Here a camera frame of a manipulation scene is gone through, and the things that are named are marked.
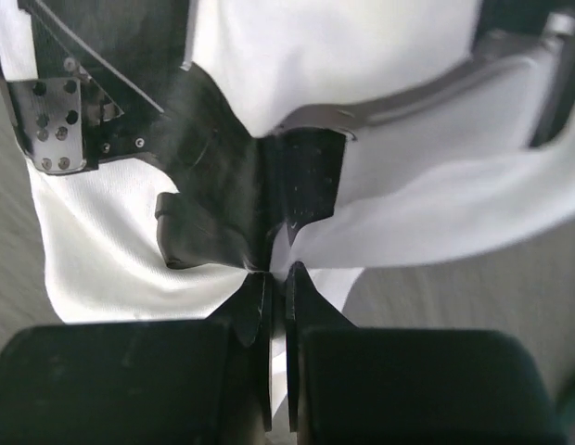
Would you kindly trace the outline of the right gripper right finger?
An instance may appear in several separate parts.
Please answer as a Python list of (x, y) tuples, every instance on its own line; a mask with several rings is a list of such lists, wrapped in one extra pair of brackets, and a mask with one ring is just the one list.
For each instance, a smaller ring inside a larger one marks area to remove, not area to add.
[(302, 263), (286, 286), (287, 399), (300, 444), (562, 444), (538, 368), (492, 330), (359, 327)]

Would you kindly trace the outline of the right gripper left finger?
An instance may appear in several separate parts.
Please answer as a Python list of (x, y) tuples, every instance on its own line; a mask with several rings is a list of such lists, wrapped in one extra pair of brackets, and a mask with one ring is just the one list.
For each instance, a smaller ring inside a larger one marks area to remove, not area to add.
[(0, 353), (0, 444), (262, 444), (273, 281), (196, 320), (45, 325)]

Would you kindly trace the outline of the white printed t shirt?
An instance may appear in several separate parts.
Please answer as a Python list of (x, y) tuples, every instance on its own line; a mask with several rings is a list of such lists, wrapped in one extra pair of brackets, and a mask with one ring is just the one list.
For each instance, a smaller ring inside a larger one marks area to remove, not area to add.
[(575, 216), (575, 1), (0, 1), (0, 89), (66, 324)]

